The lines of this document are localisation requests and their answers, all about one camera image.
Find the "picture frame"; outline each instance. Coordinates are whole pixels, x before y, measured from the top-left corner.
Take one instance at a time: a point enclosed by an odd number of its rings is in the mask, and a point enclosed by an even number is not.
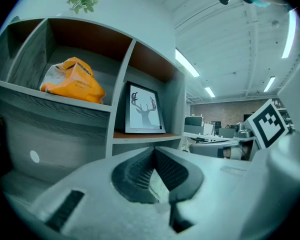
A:
[[[158,93],[127,81],[125,93],[125,133],[165,134]]]

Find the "ceiling light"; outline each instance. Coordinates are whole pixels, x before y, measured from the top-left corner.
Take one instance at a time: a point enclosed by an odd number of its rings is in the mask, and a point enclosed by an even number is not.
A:
[[[271,85],[274,83],[275,79],[276,79],[275,76],[271,76],[271,77],[270,77],[270,80],[269,80],[269,82],[268,82],[266,88],[265,88],[264,91],[263,91],[264,93],[266,93],[266,92],[269,90],[269,88],[271,87]]]
[[[208,94],[210,94],[210,96],[211,96],[212,98],[216,97],[216,96],[214,95],[214,93],[212,92],[212,90],[210,89],[210,87],[205,88],[205,90],[208,92]]]
[[[198,71],[190,64],[190,62],[177,50],[175,49],[175,59],[185,67],[195,78],[200,76]]]
[[[297,14],[294,10],[289,11],[289,32],[286,39],[285,48],[283,51],[282,59],[288,58],[289,53],[294,43],[297,26]]]

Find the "plastic bag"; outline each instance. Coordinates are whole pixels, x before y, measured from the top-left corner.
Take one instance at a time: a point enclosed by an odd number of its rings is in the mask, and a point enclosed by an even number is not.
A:
[[[94,79],[90,66],[76,57],[52,65],[44,76],[40,91],[99,104],[106,95]]]

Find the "deer antler artwork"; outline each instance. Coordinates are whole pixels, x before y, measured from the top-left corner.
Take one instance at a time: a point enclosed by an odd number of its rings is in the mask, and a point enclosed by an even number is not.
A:
[[[154,99],[150,97],[152,108],[149,109],[148,104],[146,104],[146,110],[143,110],[141,104],[140,104],[140,106],[136,104],[136,101],[138,100],[137,94],[138,94],[138,92],[132,93],[132,95],[131,95],[131,104],[136,106],[137,108],[135,110],[139,114],[141,114],[143,127],[153,128],[153,125],[151,124],[151,122],[149,120],[149,113],[151,111],[156,111],[156,109],[157,109],[156,103],[155,103]]]

